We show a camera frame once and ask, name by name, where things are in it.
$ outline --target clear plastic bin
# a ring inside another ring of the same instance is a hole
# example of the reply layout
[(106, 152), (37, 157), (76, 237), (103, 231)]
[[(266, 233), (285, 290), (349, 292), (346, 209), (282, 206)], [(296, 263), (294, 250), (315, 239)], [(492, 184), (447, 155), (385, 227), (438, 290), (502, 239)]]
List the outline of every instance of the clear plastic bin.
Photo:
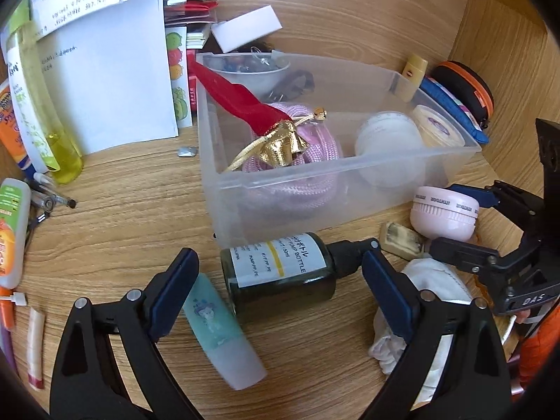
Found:
[[(312, 232), (377, 213), (413, 199), (418, 186), (445, 187), (481, 147), (445, 110), (424, 92), (409, 103), (395, 90), (406, 86), (400, 74), (354, 61), (286, 54), (289, 71), (309, 71), (314, 91), (290, 97), (314, 109), (327, 110), (326, 125), (337, 138), (344, 158), (287, 166), (262, 172), (224, 172), (251, 141), (247, 123), (216, 105), (198, 84), (198, 132), (202, 185), (218, 244), (222, 248)], [(212, 54), (197, 60), (207, 64)], [(416, 105), (442, 114), (461, 133), (465, 147), (420, 148), (355, 156), (361, 125), (385, 110), (410, 115)], [(387, 172), (408, 172), (402, 182), (384, 182)], [(327, 185), (319, 200), (298, 191), (308, 182)]]

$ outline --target pink jar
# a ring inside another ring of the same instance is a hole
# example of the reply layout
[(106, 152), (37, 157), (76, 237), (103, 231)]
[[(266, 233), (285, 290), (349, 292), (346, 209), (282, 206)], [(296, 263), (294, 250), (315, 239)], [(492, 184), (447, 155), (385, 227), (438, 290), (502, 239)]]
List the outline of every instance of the pink jar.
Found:
[(478, 218), (476, 199), (433, 186), (416, 190), (411, 210), (411, 224), (427, 238), (447, 237), (468, 241)]

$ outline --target green cap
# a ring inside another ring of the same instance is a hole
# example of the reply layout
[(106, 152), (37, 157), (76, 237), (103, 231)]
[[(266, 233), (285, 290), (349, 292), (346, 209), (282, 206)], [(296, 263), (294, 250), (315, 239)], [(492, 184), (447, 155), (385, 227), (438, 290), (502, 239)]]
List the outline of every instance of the green cap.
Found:
[(20, 28), (26, 22), (29, 22), (29, 0), (21, 0), (16, 10), (13, 12), (8, 22), (9, 34), (11, 35), (15, 30)]

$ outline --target black pump cap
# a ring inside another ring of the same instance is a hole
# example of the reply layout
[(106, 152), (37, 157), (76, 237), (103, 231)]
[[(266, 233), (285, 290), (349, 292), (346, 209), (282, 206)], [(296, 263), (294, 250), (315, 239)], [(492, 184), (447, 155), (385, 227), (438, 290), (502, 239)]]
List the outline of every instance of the black pump cap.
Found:
[(329, 243), (327, 249), (332, 256), (334, 271), (337, 278), (355, 273), (362, 265), (363, 255), (371, 249), (371, 242), (375, 238), (367, 238), (362, 241), (342, 240)]

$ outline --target coiled pink braided cord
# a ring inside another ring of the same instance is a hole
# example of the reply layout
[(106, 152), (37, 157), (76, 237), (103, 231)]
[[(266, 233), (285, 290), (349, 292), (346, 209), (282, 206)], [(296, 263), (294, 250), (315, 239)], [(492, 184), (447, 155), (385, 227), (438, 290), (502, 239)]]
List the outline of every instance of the coiled pink braided cord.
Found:
[[(302, 105), (273, 103), (270, 106), (285, 112), (290, 118), (306, 116), (313, 111)], [(297, 133), (303, 137), (310, 147), (298, 155), (293, 166), (311, 162), (337, 160), (341, 150), (324, 123), (306, 122), (297, 127)], [(244, 172), (258, 172), (273, 169), (256, 157), (249, 158), (243, 164)], [(292, 211), (310, 210), (325, 205), (337, 192), (337, 174), (318, 175), (316, 177), (292, 180), (278, 185), (259, 188), (260, 202), (270, 202), (273, 207), (281, 207)]]

